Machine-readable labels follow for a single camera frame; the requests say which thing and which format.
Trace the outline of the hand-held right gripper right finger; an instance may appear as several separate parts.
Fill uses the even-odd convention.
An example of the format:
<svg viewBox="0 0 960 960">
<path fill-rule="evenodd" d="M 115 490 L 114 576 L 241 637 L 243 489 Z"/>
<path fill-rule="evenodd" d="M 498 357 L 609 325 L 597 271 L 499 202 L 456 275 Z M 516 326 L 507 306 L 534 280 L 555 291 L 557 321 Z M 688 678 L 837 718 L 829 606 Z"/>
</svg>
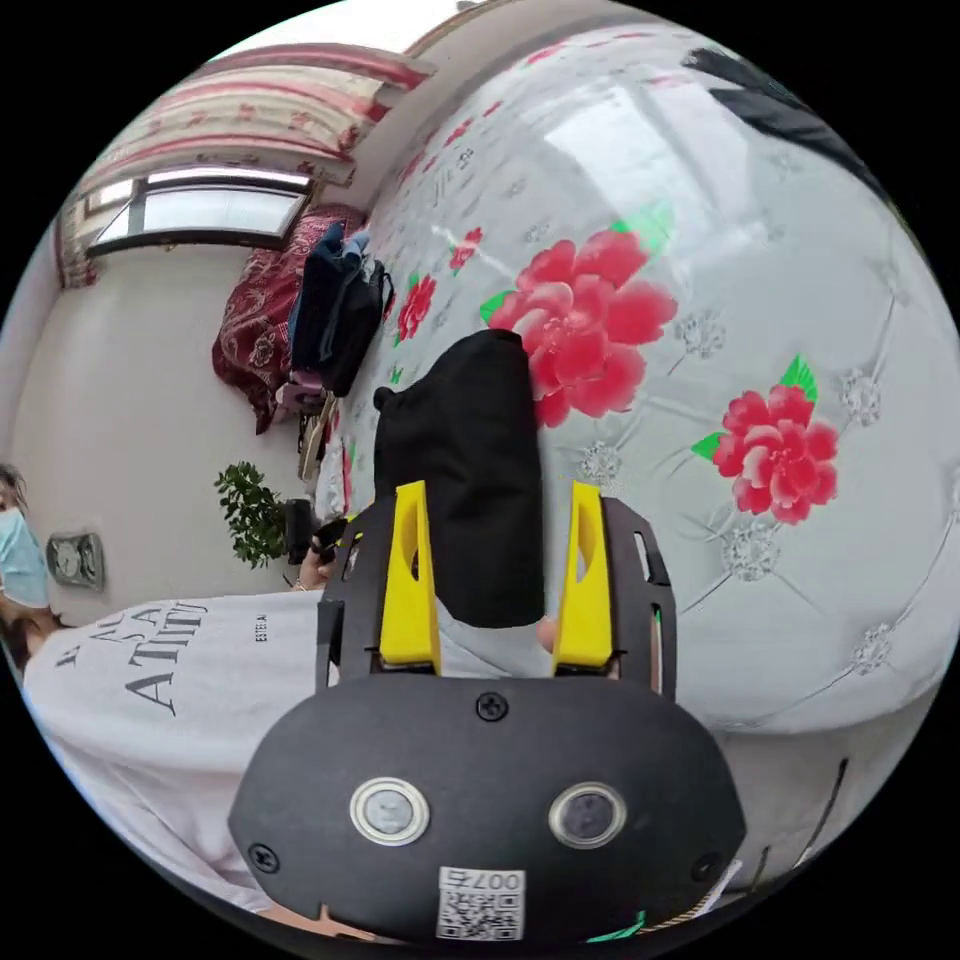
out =
<svg viewBox="0 0 960 960">
<path fill-rule="evenodd" d="M 611 588 L 602 498 L 572 484 L 564 576 L 553 644 L 556 671 L 605 671 L 613 656 Z"/>
</svg>

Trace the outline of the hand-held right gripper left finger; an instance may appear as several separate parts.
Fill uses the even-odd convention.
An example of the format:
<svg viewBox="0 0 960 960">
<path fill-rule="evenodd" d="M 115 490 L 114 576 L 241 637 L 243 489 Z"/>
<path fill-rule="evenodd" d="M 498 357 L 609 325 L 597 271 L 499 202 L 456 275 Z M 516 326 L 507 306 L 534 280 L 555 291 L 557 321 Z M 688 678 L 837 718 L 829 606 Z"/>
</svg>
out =
<svg viewBox="0 0 960 960">
<path fill-rule="evenodd" d="M 390 530 L 379 653 L 386 665 L 439 665 L 426 484 L 397 488 Z"/>
</svg>

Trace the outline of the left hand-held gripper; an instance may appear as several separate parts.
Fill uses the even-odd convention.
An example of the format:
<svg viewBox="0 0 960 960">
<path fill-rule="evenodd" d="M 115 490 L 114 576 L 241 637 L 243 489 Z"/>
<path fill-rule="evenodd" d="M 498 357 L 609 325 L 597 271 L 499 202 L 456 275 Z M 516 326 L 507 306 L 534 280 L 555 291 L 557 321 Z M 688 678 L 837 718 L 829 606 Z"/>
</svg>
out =
<svg viewBox="0 0 960 960">
<path fill-rule="evenodd" d="M 299 566 L 311 549 L 316 549 L 320 565 L 332 564 L 345 542 L 345 534 L 354 517 L 334 513 L 318 519 L 310 502 L 305 499 L 284 503 L 284 553 L 290 566 Z"/>
</svg>

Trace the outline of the person's right hand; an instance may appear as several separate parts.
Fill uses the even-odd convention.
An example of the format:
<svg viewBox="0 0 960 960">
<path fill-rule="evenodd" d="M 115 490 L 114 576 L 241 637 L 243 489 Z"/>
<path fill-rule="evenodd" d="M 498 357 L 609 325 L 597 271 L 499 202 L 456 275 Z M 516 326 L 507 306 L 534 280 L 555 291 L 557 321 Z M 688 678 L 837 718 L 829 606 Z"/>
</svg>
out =
<svg viewBox="0 0 960 960">
<path fill-rule="evenodd" d="M 385 938 L 378 937 L 374 933 L 351 927 L 333 920 L 329 916 L 326 908 L 321 910 L 320 918 L 317 920 L 311 920 L 303 917 L 278 905 L 274 905 L 268 910 L 261 911 L 257 913 L 256 916 L 263 920 L 270 920 L 283 925 L 303 929 L 317 935 L 333 938 L 347 938 L 373 943 L 387 942 Z"/>
</svg>

